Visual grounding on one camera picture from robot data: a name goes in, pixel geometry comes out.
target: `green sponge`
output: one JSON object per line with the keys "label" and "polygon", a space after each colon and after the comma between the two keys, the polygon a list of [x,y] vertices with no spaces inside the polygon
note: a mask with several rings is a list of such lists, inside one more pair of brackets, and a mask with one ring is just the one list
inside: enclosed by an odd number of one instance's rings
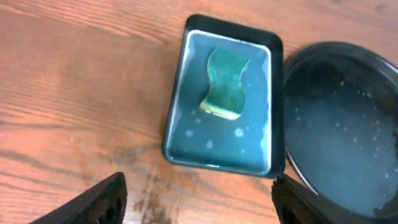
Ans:
{"label": "green sponge", "polygon": [[238,118],[244,109],[245,94],[241,75],[249,59],[217,48],[207,61],[210,90],[200,108],[226,119]]}

